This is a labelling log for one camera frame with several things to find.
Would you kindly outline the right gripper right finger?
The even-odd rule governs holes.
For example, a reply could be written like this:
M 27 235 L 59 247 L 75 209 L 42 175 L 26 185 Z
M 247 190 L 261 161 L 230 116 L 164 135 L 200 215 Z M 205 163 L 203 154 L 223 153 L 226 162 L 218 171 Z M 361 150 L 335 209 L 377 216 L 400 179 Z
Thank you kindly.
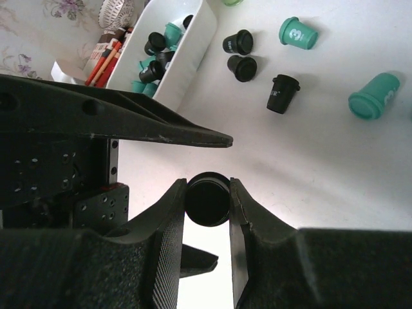
M 296 229 L 230 181 L 235 308 L 410 308 L 411 233 Z

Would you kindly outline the teal coffee capsule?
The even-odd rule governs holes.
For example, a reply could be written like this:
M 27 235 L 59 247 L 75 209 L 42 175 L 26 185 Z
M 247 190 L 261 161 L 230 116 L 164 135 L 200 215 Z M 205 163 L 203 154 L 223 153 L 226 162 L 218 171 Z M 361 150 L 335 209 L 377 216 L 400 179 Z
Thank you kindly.
M 146 84 L 146 85 L 145 85 L 145 88 L 144 88 L 144 90 L 143 90 L 142 93 L 143 93 L 144 95 L 150 97 L 150 98 L 153 98 L 154 95 L 156 94 L 157 89 L 158 89 L 158 85 L 157 85 L 157 84 L 155 84 L 155 83 L 149 83 L 149 84 Z
M 146 58 L 146 59 L 143 60 L 143 61 L 139 61 L 139 62 L 138 62 L 138 70 L 139 70 L 139 71 L 144 70 L 146 67 L 148 67 L 148 65 L 150 65 L 150 63 L 151 63 L 152 61 L 155 61 L 155 60 L 156 60 L 156 56 L 155 56 L 155 55 L 152 55 L 152 56 Z
M 319 33 L 311 26 L 302 23 L 297 17 L 289 17 L 282 23 L 278 36 L 283 45 L 311 50 L 318 40 Z
M 173 23 L 167 23 L 165 25 L 164 37 L 167 47 L 177 45 L 183 36 L 183 31 L 180 27 Z
M 358 118 L 376 120 L 383 115 L 399 88 L 400 81 L 395 75 L 380 73 L 348 97 L 349 109 Z
M 146 87 L 146 84 L 139 80 L 134 80 L 131 84 L 133 93 L 143 93 Z

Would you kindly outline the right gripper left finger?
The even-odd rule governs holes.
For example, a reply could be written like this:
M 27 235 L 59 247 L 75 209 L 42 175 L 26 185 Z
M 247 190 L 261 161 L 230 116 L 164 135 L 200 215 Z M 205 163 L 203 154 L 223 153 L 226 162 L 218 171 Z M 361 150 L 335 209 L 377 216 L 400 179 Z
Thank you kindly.
M 2 308 L 176 308 L 187 182 L 101 236 L 3 229 Z

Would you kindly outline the black coffee capsule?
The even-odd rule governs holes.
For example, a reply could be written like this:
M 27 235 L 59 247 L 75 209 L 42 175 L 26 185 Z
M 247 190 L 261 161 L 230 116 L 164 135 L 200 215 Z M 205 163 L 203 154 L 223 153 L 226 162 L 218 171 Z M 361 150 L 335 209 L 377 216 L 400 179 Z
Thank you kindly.
M 230 56 L 227 67 L 240 82 L 251 81 L 258 70 L 258 64 L 252 57 L 241 57 L 239 55 Z
M 272 82 L 273 87 L 268 98 L 267 109 L 283 115 L 301 87 L 298 80 L 283 74 L 274 77 Z
M 158 61 L 151 61 L 149 65 L 139 73 L 139 79 L 143 83 L 152 83 L 156 80 L 161 80 L 165 70 L 162 64 Z
M 147 42 L 144 46 L 144 51 L 147 55 L 156 55 L 166 49 L 165 37 L 158 33 L 152 32 L 147 38 Z
M 248 55 L 254 47 L 254 38 L 248 30 L 240 30 L 223 40 L 223 50 L 229 54 Z
M 156 56 L 156 60 L 162 65 L 162 68 L 166 71 L 170 66 L 170 63 L 174 57 L 174 51 L 161 52 Z
M 198 225 L 217 227 L 229 219 L 230 180 L 216 172 L 196 175 L 187 184 L 185 212 Z
M 185 30 L 188 29 L 188 27 L 189 27 L 189 25 L 190 25 L 193 17 L 194 17 L 193 15 L 188 15 L 188 16 L 183 20 L 183 27 L 184 27 Z

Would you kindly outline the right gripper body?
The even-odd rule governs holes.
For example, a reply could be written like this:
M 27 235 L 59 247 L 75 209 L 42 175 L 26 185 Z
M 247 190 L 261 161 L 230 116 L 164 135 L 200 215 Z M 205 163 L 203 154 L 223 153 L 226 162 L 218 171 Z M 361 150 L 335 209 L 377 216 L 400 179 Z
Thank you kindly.
M 123 140 L 227 148 L 231 136 L 146 95 L 1 76 L 1 227 L 91 229 L 124 224 Z

